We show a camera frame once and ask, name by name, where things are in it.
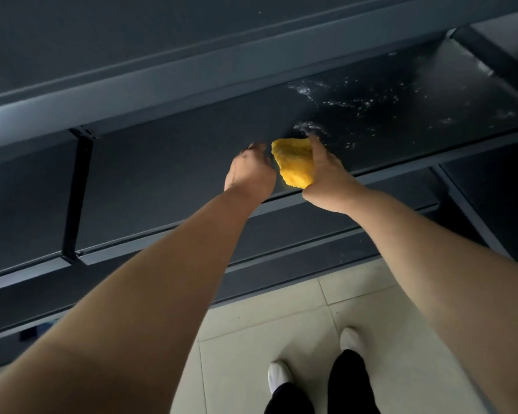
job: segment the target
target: yellow sponge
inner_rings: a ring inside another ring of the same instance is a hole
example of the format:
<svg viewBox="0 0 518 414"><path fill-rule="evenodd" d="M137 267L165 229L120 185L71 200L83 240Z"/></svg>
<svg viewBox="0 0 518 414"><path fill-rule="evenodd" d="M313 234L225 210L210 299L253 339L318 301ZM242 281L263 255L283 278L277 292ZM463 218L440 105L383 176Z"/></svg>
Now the yellow sponge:
<svg viewBox="0 0 518 414"><path fill-rule="evenodd" d="M308 138L276 139L271 147L286 184L304 189L313 182L313 152Z"/></svg>

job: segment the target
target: shoe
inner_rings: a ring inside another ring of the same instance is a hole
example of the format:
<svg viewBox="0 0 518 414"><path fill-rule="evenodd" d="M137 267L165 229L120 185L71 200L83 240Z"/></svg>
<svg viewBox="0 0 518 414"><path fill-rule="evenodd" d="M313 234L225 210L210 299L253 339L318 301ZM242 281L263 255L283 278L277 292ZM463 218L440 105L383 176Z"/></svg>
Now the shoe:
<svg viewBox="0 0 518 414"><path fill-rule="evenodd" d="M365 344L359 333L351 327L346 327L341 332L340 349L342 352L344 350L351 350L358 353L363 359L365 358Z"/></svg>
<svg viewBox="0 0 518 414"><path fill-rule="evenodd" d="M293 383L292 372L288 365L283 361L272 362L268 367L268 387L271 390L271 395L280 385L286 382Z"/></svg>

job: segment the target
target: foot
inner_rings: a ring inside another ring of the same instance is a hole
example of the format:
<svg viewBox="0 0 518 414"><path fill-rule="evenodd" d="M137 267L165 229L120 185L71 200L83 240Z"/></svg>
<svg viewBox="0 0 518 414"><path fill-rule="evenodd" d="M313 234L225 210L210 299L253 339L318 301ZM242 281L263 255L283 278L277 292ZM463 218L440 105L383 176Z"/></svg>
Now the foot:
<svg viewBox="0 0 518 414"><path fill-rule="evenodd" d="M344 350L352 350L358 353L363 359L365 358L365 344L359 333L351 327L344 328L341 332L340 349L342 352Z"/></svg>
<svg viewBox="0 0 518 414"><path fill-rule="evenodd" d="M288 365L283 361L272 362L268 367L268 387L271 390L271 395L280 385L286 382L293 382L292 372Z"/></svg>

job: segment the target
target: pant leg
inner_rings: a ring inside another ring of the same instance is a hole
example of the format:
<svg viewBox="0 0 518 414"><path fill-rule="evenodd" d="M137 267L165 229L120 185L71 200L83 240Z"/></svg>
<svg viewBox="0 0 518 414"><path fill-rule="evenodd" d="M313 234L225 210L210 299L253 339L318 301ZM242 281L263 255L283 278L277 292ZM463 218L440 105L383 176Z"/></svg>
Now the pant leg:
<svg viewBox="0 0 518 414"><path fill-rule="evenodd" d="M313 404L301 389L290 382L280 385L264 414L315 414Z"/></svg>
<svg viewBox="0 0 518 414"><path fill-rule="evenodd" d="M380 414L362 357L352 350L338 356L328 380L328 414Z"/></svg>

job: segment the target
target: leg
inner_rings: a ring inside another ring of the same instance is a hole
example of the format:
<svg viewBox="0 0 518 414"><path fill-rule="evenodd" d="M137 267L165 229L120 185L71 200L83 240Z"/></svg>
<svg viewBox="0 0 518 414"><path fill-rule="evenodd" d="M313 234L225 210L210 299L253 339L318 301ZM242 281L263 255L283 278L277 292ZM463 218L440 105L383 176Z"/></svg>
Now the leg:
<svg viewBox="0 0 518 414"><path fill-rule="evenodd" d="M342 353L334 362L328 380L328 414L380 414L365 362L360 356L359 335L346 328L340 342Z"/></svg>
<svg viewBox="0 0 518 414"><path fill-rule="evenodd" d="M293 384L293 376L284 362L271 363L268 385L272 398L264 414L315 414L313 404L305 393Z"/></svg>

